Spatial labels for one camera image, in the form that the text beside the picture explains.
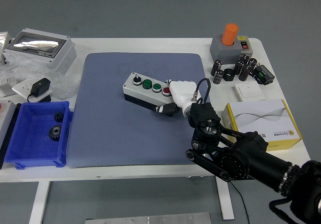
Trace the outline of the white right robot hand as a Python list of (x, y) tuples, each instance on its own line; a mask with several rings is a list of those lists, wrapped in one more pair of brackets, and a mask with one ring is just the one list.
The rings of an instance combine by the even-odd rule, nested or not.
[(201, 97), (197, 85), (193, 81), (169, 81), (169, 89), (173, 97), (173, 102), (157, 106), (155, 111), (172, 116), (180, 110), (185, 118), (188, 117), (192, 104)]

